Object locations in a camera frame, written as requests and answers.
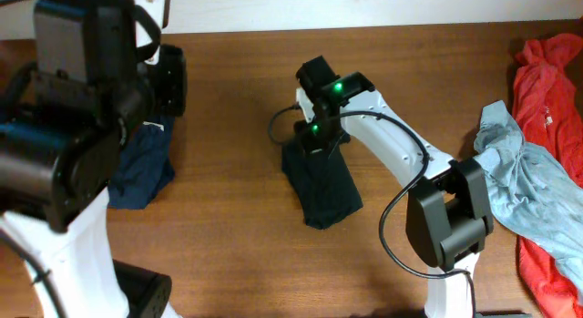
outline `wood grain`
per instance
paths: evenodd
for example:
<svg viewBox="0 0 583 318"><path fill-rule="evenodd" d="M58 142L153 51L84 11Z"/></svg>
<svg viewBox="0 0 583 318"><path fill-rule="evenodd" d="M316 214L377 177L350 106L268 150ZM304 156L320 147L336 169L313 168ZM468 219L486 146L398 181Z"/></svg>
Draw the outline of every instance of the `wood grain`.
<svg viewBox="0 0 583 318"><path fill-rule="evenodd" d="M189 98L177 121L175 181L146 210L111 210L114 257L173 278L171 301L185 317L355 317L421 309L426 281L383 252L380 213L399 190L357 141L342 147L364 208L327 231L302 223L266 136L271 115L289 106L302 62L323 54L339 74L363 72L388 104L445 152L473 155L481 108L510 99L512 53L524 39L574 32L576 22L398 26L322 31L165 36L188 58ZM33 59L31 42L0 43L0 81ZM581 87L581 59L569 75ZM277 124L289 135L290 114ZM404 234L404 203L387 237L417 269ZM0 316L41 315L25 271L0 247ZM476 269L480 311L539 316L517 277L516 236L496 225Z"/></svg>

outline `dark blue cloth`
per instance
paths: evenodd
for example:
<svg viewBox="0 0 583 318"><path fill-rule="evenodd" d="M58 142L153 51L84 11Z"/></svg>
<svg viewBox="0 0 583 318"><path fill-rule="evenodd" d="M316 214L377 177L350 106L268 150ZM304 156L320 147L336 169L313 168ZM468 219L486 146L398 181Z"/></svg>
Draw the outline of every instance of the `dark blue cloth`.
<svg viewBox="0 0 583 318"><path fill-rule="evenodd" d="M169 147L174 118L157 116L143 125L121 152L116 174L109 181L109 206L116 209L144 209L158 192L174 179Z"/></svg>
<svg viewBox="0 0 583 318"><path fill-rule="evenodd" d="M338 146L306 156L292 142L281 153L281 170L300 198L306 225L324 230L363 206Z"/></svg>

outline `cloth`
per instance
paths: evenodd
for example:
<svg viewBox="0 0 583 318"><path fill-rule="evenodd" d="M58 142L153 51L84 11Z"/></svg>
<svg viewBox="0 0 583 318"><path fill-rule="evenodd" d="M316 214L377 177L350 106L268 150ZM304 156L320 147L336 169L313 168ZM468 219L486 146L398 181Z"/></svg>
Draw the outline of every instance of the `cloth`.
<svg viewBox="0 0 583 318"><path fill-rule="evenodd" d="M583 123L565 66L582 47L583 39L574 35L527 41L517 55L523 67L517 71L512 110L526 141L545 147L579 187L583 186ZM577 289L558 272L554 259L523 237L518 238L518 251L520 275L544 315L583 318Z"/></svg>
<svg viewBox="0 0 583 318"><path fill-rule="evenodd" d="M149 118L148 122L157 125L139 127L122 150L118 170L107 186L109 206L113 208L145 209L174 179L169 159L174 118L156 116Z"/></svg>
<svg viewBox="0 0 583 318"><path fill-rule="evenodd" d="M474 148L496 219L548 252L582 292L583 190L545 148L525 141L502 101L483 109Z"/></svg>
<svg viewBox="0 0 583 318"><path fill-rule="evenodd" d="M338 146L304 156L295 142L282 148L281 170L302 204L306 225L324 230L363 206Z"/></svg>

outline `white wall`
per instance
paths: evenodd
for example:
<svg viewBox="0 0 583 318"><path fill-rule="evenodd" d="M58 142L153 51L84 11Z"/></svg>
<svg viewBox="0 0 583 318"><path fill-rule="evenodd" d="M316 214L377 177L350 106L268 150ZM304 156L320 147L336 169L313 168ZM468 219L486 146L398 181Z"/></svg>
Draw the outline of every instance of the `white wall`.
<svg viewBox="0 0 583 318"><path fill-rule="evenodd" d="M32 3L0 8L0 39L32 37ZM167 33L579 18L583 0L172 0Z"/></svg>

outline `wooden table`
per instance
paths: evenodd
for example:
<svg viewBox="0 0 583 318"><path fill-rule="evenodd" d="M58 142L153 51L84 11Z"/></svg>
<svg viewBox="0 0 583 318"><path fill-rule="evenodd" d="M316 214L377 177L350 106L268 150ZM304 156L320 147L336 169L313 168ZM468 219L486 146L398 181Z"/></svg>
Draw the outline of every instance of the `wooden table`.
<svg viewBox="0 0 583 318"><path fill-rule="evenodd" d="M363 72L416 131L467 158L481 108L511 98L512 54L524 39L578 29L565 21L165 36L188 58L188 106L171 145L177 176L146 210L108 213L113 255L172 276L171 302L185 317L421 309L426 281L400 270L378 241L379 216L399 185L362 144L342 152L364 208L327 231L303 224L281 150L265 132L271 115L294 101L296 70L322 54L339 74ZM31 42L0 43L2 86L33 57ZM580 67L578 59L569 69L578 87ZM299 118L283 118L280 136ZM423 269L404 234L404 204L387 237ZM0 316L40 316L21 262L6 247L0 258ZM479 311L539 315L517 276L516 235L497 223L476 269L476 294Z"/></svg>

